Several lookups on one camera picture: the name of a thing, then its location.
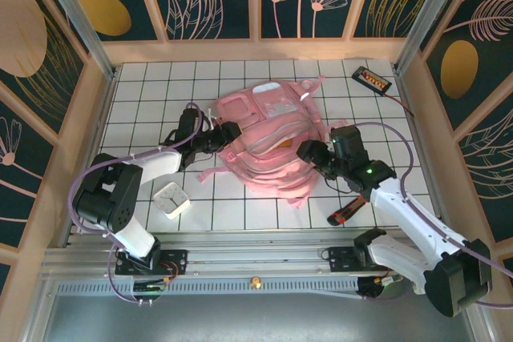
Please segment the white square alarm clock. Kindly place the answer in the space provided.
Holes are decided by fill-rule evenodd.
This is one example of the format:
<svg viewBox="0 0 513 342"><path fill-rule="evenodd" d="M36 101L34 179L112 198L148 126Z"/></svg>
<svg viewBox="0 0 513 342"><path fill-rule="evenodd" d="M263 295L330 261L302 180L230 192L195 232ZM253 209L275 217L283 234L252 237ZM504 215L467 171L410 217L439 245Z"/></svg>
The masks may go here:
<svg viewBox="0 0 513 342"><path fill-rule="evenodd" d="M170 182L153 195L153 202L170 220L183 213L191 204L184 190L175 182Z"/></svg>

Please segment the grey metal sheet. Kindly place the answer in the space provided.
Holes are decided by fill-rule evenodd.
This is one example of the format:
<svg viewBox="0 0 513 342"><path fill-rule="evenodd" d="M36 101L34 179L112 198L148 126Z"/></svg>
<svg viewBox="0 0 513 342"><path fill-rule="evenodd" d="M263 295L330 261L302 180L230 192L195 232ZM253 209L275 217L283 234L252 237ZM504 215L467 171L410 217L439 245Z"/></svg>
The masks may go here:
<svg viewBox="0 0 513 342"><path fill-rule="evenodd" d="M44 342L475 342L467 320L423 298L374 303L314 294L59 297Z"/></svg>

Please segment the black controller module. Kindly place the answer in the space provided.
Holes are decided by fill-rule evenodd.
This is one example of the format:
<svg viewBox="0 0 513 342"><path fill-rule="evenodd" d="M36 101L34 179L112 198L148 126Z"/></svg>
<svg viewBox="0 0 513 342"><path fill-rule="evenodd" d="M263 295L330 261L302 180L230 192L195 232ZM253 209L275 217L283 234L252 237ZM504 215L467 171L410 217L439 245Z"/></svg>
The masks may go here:
<svg viewBox="0 0 513 342"><path fill-rule="evenodd" d="M382 296L386 287L382 285L381 279L374 276L364 276L357 278L356 293L364 301L375 303L392 303L402 299L408 294L407 290L403 290L400 294L394 296Z"/></svg>
<svg viewBox="0 0 513 342"><path fill-rule="evenodd" d="M171 286L175 276L165 276L157 280L136 280L131 288L131 295L139 306L152 306Z"/></svg>

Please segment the orange black utility knife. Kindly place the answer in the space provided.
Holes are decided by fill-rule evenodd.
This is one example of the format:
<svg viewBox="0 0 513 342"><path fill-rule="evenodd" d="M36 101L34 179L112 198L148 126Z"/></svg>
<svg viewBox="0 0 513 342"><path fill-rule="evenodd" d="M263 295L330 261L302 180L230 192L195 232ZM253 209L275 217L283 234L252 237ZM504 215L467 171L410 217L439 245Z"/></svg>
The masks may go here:
<svg viewBox="0 0 513 342"><path fill-rule="evenodd" d="M364 197L359 195L357 198L351 200L344 207L336 210L327 218L328 224L332 226L339 226L351 219L363 206L367 204Z"/></svg>

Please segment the aluminium mounting rail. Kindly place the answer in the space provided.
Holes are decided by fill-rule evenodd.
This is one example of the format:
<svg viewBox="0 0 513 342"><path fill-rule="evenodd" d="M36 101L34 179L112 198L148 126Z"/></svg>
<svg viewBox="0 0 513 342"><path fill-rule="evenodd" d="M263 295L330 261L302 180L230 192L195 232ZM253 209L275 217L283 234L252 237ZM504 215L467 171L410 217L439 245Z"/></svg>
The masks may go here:
<svg viewBox="0 0 513 342"><path fill-rule="evenodd" d="M328 247L352 246L357 228L296 230L178 231L159 234L165 250L188 253L188 278L322 276L330 272L322 259ZM107 271L111 242L100 235L70 235L65 247L49 248L41 279L101 278Z"/></svg>

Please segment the black charger board orange connectors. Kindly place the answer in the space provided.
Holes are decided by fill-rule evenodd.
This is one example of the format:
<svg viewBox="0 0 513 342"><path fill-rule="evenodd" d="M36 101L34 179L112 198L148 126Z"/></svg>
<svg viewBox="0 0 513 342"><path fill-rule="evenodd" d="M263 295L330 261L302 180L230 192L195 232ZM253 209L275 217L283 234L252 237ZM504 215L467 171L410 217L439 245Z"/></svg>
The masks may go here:
<svg viewBox="0 0 513 342"><path fill-rule="evenodd" d="M392 86L392 82L363 66L358 67L351 78L381 96L384 96Z"/></svg>

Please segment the pink backpack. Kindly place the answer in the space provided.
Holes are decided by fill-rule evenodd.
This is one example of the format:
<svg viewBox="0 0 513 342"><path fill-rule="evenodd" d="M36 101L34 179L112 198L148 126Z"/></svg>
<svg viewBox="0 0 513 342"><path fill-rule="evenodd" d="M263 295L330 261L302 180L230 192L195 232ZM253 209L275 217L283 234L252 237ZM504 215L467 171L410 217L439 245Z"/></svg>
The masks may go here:
<svg viewBox="0 0 513 342"><path fill-rule="evenodd" d="M298 147L309 139L326 143L331 127L347 125L344 119L324 123L313 98L323 80L322 75L300 82L270 80L217 99L216 116L222 123L237 123L241 135L218 154L222 166L203 171L197 180L203 183L210 175L230 171L259 195L302 206L320 175L299 159ZM289 139L291 147L279 147Z"/></svg>

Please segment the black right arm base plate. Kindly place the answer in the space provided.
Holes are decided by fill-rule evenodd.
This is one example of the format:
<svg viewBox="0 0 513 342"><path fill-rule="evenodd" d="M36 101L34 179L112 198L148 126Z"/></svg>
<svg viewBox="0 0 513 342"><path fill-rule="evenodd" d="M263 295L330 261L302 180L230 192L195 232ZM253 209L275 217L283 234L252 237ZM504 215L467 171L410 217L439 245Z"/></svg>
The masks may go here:
<svg viewBox="0 0 513 342"><path fill-rule="evenodd" d="M328 247L321 253L321 257L329 263L331 272L368 272L378 276L392 274L389 268L367 261L353 247Z"/></svg>

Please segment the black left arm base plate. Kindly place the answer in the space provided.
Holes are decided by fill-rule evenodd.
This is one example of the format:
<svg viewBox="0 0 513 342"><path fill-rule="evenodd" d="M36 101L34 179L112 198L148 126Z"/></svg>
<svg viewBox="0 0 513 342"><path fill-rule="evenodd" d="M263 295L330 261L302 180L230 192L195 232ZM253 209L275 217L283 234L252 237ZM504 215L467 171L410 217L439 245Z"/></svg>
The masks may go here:
<svg viewBox="0 0 513 342"><path fill-rule="evenodd" d="M127 254L115 253L115 274L117 276L169 276L184 275L188 263L187 250L161 250L152 257L149 265Z"/></svg>

